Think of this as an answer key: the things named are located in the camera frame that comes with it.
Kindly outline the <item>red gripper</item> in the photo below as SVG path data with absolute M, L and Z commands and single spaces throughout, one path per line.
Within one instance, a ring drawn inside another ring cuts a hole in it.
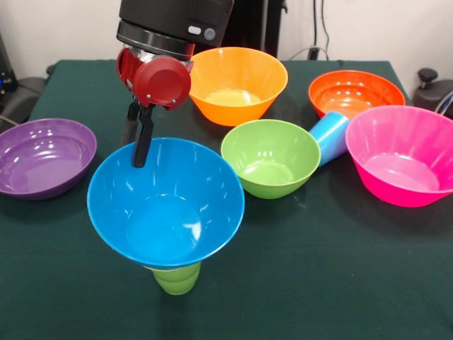
M 133 143 L 138 122 L 142 125 L 132 157 L 134 167 L 142 168 L 146 163 L 154 129 L 154 107 L 173 110 L 183 104 L 191 88 L 192 66 L 192 62 L 184 63 L 168 55 L 156 55 L 145 62 L 126 47 L 117 56 L 118 76 L 136 99 L 128 108 L 120 145 Z

